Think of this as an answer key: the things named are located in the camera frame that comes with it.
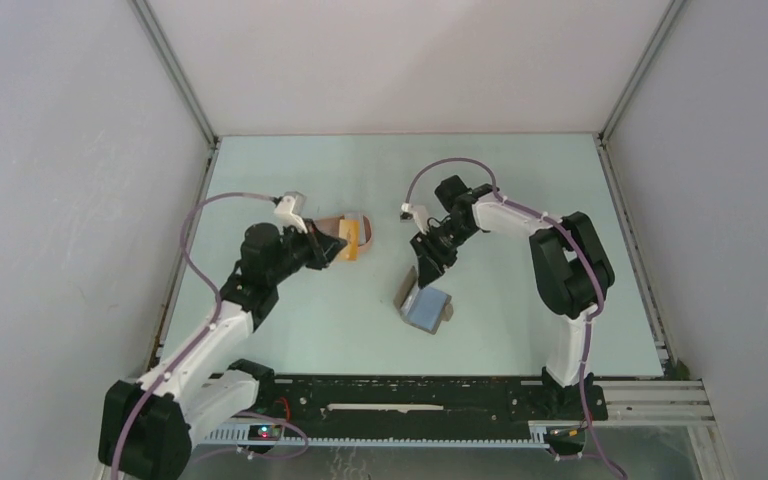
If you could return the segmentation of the peach plastic card tray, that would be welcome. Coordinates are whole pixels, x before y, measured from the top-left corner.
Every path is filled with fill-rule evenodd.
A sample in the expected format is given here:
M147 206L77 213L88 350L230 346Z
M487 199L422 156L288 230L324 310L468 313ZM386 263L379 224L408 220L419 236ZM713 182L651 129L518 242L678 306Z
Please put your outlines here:
M314 220L314 222L329 234L338 236L338 223L343 219L343 215L325 217ZM370 219L364 215L364 222L360 225L360 240L359 240L359 254L358 257L366 253L372 246L373 242L373 230Z

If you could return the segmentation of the orange credit card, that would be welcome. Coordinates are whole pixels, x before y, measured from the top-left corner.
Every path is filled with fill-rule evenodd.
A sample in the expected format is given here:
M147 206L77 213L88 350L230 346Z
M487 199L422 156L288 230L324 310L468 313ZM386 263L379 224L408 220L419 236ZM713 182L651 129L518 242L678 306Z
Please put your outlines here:
M346 242L338 258L341 261L356 261L359 254L360 222L354 219L341 219L338 223L338 236Z

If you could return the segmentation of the taupe leather card holder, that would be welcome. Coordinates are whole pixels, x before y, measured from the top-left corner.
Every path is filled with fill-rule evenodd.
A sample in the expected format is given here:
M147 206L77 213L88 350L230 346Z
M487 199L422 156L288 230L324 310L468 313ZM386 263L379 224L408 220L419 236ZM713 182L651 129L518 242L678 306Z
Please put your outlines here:
M433 287L419 287L415 267L408 269L396 290L393 304L404 323L430 335L435 335L454 314L449 294Z

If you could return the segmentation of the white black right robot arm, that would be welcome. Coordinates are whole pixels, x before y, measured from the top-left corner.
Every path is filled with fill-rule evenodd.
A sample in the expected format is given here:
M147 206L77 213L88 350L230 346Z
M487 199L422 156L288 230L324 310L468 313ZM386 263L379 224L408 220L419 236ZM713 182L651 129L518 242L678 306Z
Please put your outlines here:
M421 205L401 205L401 216L418 228L410 241L417 258L417 289L453 267L458 248L478 232L527 240L539 297L562 319L545 366L554 383L543 388L541 402L553 417L570 416L582 403L575 384L587 372L592 322L615 282L591 219L582 212L561 217L538 212L503 196L493 184L469 188L457 175L443 180L435 195L447 213L441 220Z

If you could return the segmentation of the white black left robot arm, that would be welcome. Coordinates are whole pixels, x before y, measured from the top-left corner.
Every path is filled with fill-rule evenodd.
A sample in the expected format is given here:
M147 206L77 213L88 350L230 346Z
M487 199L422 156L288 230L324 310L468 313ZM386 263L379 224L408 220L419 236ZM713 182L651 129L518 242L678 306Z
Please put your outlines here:
M219 302L169 358L136 381L119 380L105 395L99 461L137 479L177 479L193 448L226 419L246 410L264 416L275 388L272 369L231 358L277 304L278 286L302 268L323 270L347 246L319 229L258 223L244 233L240 257Z

